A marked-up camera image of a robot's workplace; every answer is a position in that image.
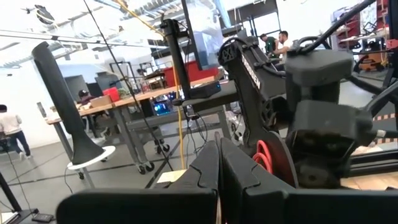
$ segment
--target red cable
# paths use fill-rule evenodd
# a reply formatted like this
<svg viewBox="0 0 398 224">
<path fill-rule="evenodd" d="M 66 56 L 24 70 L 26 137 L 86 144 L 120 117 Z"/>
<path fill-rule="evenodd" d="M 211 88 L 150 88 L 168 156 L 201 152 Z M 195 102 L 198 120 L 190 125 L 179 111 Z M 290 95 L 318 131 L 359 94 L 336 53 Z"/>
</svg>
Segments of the red cable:
<svg viewBox="0 0 398 224">
<path fill-rule="evenodd" d="M 259 140 L 257 142 L 257 152 L 253 156 L 253 159 L 266 171 L 268 171 L 270 174 L 273 174 L 271 154 L 269 153 L 268 146 L 264 141 Z"/>
</svg>

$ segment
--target white round base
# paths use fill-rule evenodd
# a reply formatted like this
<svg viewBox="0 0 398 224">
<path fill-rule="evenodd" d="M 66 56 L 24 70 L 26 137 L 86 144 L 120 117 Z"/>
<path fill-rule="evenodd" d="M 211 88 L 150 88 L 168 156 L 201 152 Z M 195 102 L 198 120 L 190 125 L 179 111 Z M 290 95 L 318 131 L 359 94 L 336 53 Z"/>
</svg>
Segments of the white round base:
<svg viewBox="0 0 398 224">
<path fill-rule="evenodd" d="M 105 146 L 105 147 L 103 147 L 103 149 L 104 149 L 104 153 L 102 153 L 101 155 L 97 156 L 96 158 L 94 158 L 88 162 L 85 162 L 85 163 L 82 163 L 79 165 L 73 165 L 72 162 L 68 163 L 68 165 L 67 165 L 68 169 L 70 169 L 70 170 L 82 169 L 82 168 L 88 167 L 96 162 L 99 162 L 99 161 L 107 158 L 108 156 L 110 156 L 112 153 L 114 153 L 116 147 Z"/>
</svg>

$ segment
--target gray floor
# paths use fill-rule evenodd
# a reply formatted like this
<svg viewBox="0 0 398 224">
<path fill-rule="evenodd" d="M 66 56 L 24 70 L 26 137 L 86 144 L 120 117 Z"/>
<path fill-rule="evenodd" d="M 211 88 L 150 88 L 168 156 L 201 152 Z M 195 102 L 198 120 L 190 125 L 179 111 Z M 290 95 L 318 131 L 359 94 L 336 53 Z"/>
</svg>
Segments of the gray floor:
<svg viewBox="0 0 398 224">
<path fill-rule="evenodd" d="M 369 81 L 374 85 L 380 85 L 379 82 Z M 341 98 L 342 104 L 352 106 L 364 106 L 372 95 L 359 88 L 353 86 L 351 83 L 346 82 L 341 84 Z M 170 124 L 162 127 L 162 129 L 175 130 L 176 124 Z M 208 132 L 208 139 L 213 139 L 214 132 L 221 130 L 214 130 Z M 193 135 L 195 143 L 198 146 L 203 144 L 203 140 L 199 134 Z M 170 163 L 174 170 L 181 169 L 181 162 L 179 159 L 179 145 L 178 138 L 166 139 L 167 144 L 171 147 Z M 188 163 L 191 163 L 195 159 L 193 153 L 193 141 L 189 141 L 188 157 L 187 157 L 187 143 L 188 137 L 185 136 L 184 143 L 184 159 L 188 159 Z M 148 159 L 154 161 L 155 170 L 147 173 L 146 175 L 140 175 L 135 166 L 133 166 L 132 159 L 127 151 L 126 146 L 118 146 L 114 156 L 108 162 L 100 162 L 89 167 L 89 172 L 94 184 L 97 188 L 135 188 L 143 189 L 150 187 L 156 178 L 159 178 L 156 174 L 161 174 L 170 170 L 170 167 L 164 162 L 161 155 L 155 153 L 154 143 L 148 142 L 145 145 Z M 54 214 L 58 203 L 65 197 L 70 195 L 70 191 L 65 184 L 65 167 L 68 164 L 68 157 L 63 150 L 60 143 L 52 144 L 45 147 L 33 149 L 32 153 L 34 158 L 29 161 L 18 161 L 17 155 L 13 154 L 12 159 L 14 161 L 15 168 L 19 175 L 19 181 L 22 185 L 18 184 L 14 170 L 9 162 L 7 155 L 0 156 L 0 171 L 11 186 L 11 190 L 14 192 L 18 202 L 23 208 L 28 208 L 26 199 L 22 193 L 21 187 L 23 187 L 27 201 L 30 203 L 31 208 L 39 208 L 43 213 Z M 87 188 L 87 184 L 84 180 L 80 180 L 78 176 L 70 171 L 67 172 L 66 181 L 74 192 Z M 10 206 L 3 192 L 0 192 L 0 200 L 7 206 Z M 8 209 L 0 205 L 0 209 L 4 212 Z"/>
</svg>

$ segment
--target white shirt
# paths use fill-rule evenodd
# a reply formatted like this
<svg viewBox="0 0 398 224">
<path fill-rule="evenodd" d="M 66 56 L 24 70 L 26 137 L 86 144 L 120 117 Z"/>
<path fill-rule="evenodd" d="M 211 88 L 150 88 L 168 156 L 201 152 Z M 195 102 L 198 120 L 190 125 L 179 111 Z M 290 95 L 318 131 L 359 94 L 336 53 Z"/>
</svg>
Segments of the white shirt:
<svg viewBox="0 0 398 224">
<path fill-rule="evenodd" d="M 6 135 L 18 133 L 22 131 L 20 124 L 22 124 L 22 120 L 17 114 L 0 113 L 0 132 L 4 132 Z"/>
<path fill-rule="evenodd" d="M 293 46 L 293 42 L 292 41 L 290 41 L 289 39 L 287 39 L 287 40 L 285 40 L 285 42 L 284 42 L 284 46 L 283 47 L 288 47 L 288 48 L 291 48 Z M 281 61 L 281 63 L 285 63 L 286 62 L 286 53 L 284 53 L 283 55 L 282 55 L 282 61 Z"/>
</svg>

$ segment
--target green shirt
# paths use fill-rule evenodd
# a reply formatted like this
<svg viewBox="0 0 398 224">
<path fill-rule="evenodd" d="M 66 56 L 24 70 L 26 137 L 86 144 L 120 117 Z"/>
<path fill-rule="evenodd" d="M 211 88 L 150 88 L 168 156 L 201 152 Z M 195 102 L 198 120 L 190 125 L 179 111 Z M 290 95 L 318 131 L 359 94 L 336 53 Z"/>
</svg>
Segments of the green shirt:
<svg viewBox="0 0 398 224">
<path fill-rule="evenodd" d="M 267 55 L 276 50 L 275 38 L 268 37 L 266 40 L 266 53 Z M 271 58 L 279 58 L 279 55 L 272 54 Z"/>
</svg>

